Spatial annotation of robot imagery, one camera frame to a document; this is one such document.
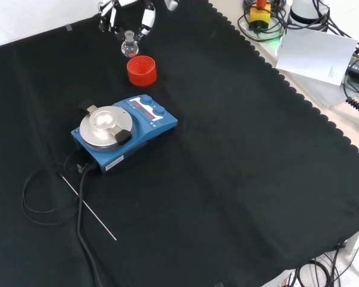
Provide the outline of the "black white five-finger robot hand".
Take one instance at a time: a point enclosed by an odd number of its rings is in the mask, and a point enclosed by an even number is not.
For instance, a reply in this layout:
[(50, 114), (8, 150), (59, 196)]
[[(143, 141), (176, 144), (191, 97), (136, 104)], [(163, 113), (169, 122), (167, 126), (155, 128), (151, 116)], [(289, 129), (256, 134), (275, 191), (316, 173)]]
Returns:
[[(113, 32), (119, 39), (126, 39), (125, 31), (117, 23), (117, 13), (119, 9), (128, 7), (138, 1), (102, 1), (98, 8), (100, 12), (99, 29), (102, 32)], [(142, 22), (135, 40), (138, 42), (147, 36), (152, 29), (156, 18), (156, 9), (152, 1), (144, 1), (144, 12)]]

